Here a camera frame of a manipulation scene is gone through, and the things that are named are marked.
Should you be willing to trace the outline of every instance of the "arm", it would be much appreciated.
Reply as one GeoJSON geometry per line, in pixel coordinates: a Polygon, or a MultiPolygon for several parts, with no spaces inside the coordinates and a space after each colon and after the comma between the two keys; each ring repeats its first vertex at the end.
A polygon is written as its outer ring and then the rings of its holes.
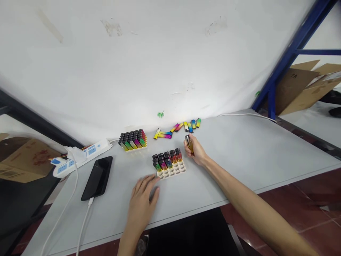
{"type": "Polygon", "coordinates": [[[203,166],[228,200],[253,230],[278,255],[318,255],[270,205],[210,159],[196,137],[190,134],[194,154],[186,141],[186,155],[203,166]]]}
{"type": "Polygon", "coordinates": [[[149,202],[150,192],[159,179],[154,174],[146,176],[138,180],[132,189],[127,225],[120,240],[118,256],[134,255],[139,238],[152,218],[159,198],[160,188],[157,188],[149,202]]]}

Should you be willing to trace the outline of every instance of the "cardboard box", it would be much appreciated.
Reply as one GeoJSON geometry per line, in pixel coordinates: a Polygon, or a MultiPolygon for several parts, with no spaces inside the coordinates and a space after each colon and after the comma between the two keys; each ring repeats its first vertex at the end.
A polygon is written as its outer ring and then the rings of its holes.
{"type": "Polygon", "coordinates": [[[0,133],[0,178],[27,183],[48,175],[54,167],[49,158],[61,154],[37,139],[5,139],[0,133]]]}
{"type": "Polygon", "coordinates": [[[329,73],[341,71],[341,65],[325,64],[311,71],[319,62],[292,65],[276,89],[276,115],[289,114],[313,106],[319,99],[331,91],[341,80],[329,73]]]}

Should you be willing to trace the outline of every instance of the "white cable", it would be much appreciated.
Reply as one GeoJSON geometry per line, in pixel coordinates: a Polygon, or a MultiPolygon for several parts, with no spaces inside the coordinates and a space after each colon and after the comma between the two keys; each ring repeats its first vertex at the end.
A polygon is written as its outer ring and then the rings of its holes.
{"type": "Polygon", "coordinates": [[[45,249],[45,246],[46,246],[46,244],[47,244],[47,241],[50,239],[50,236],[52,235],[53,231],[55,230],[56,226],[58,225],[58,223],[59,223],[59,221],[60,221],[60,219],[61,219],[61,217],[62,217],[62,215],[63,215],[63,213],[64,213],[64,211],[65,211],[65,209],[66,209],[66,207],[67,207],[67,205],[70,203],[71,198],[73,197],[73,195],[74,195],[74,193],[75,193],[75,191],[76,191],[76,188],[77,188],[77,182],[78,182],[78,168],[77,168],[77,162],[76,162],[76,160],[75,160],[74,155],[72,154],[72,152],[69,151],[68,149],[66,149],[66,150],[70,153],[71,160],[74,160],[74,162],[75,162],[75,167],[76,167],[76,182],[75,182],[75,187],[74,187],[74,190],[72,191],[72,194],[71,194],[71,196],[70,196],[68,202],[66,203],[66,205],[65,205],[65,207],[64,207],[64,209],[63,209],[63,211],[61,212],[61,214],[60,214],[60,216],[59,216],[59,218],[58,218],[56,224],[54,225],[54,227],[53,227],[53,229],[51,230],[49,236],[47,237],[47,239],[46,239],[46,241],[45,241],[45,243],[44,243],[44,245],[43,245],[42,252],[41,252],[40,256],[43,256],[44,249],[45,249]]]}
{"type": "Polygon", "coordinates": [[[273,120],[271,118],[268,118],[268,117],[265,117],[265,116],[261,116],[261,115],[258,115],[258,114],[251,114],[251,113],[247,113],[247,114],[220,114],[219,116],[257,116],[257,117],[269,119],[270,121],[273,121],[274,123],[277,123],[276,120],[273,120]]]}
{"type": "Polygon", "coordinates": [[[116,141],[119,141],[119,139],[110,140],[109,143],[113,143],[113,142],[116,142],[116,141]]]}
{"type": "Polygon", "coordinates": [[[76,256],[78,256],[78,254],[79,254],[79,246],[80,246],[80,243],[81,243],[82,232],[83,232],[83,228],[84,228],[84,225],[85,225],[86,217],[88,216],[88,212],[89,212],[89,210],[90,210],[90,206],[92,205],[92,202],[93,202],[93,197],[92,197],[92,198],[90,198],[90,200],[89,200],[89,203],[88,203],[88,209],[86,210],[86,214],[85,214],[85,217],[84,217],[84,220],[83,220],[83,224],[82,224],[81,232],[80,232],[80,234],[79,234],[79,238],[78,238],[78,244],[77,244],[77,252],[76,252],[76,256]]]}

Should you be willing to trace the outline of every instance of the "metal shelf frame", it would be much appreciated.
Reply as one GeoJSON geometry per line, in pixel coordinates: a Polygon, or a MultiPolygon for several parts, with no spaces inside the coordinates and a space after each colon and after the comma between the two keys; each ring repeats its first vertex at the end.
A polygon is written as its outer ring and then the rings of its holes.
{"type": "Polygon", "coordinates": [[[28,107],[0,90],[0,115],[3,114],[18,120],[63,146],[75,146],[77,148],[84,147],[81,143],[67,135],[65,132],[61,131],[37,113],[33,112],[28,107]]]}
{"type": "Polygon", "coordinates": [[[337,1],[317,0],[315,2],[252,105],[253,110],[259,112],[266,99],[268,99],[268,115],[269,118],[275,120],[276,87],[298,55],[341,55],[341,49],[303,49],[337,1]]]}

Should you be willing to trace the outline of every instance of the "forearm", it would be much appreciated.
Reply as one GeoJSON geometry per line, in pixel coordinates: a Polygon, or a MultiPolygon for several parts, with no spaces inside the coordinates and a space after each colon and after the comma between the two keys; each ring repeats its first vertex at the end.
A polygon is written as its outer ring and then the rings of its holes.
{"type": "Polygon", "coordinates": [[[212,159],[205,169],[243,219],[279,255],[317,255],[307,242],[262,198],[212,159]]]}
{"type": "Polygon", "coordinates": [[[117,256],[133,256],[139,241],[141,232],[136,231],[134,228],[126,226],[123,235],[120,239],[117,256]]]}

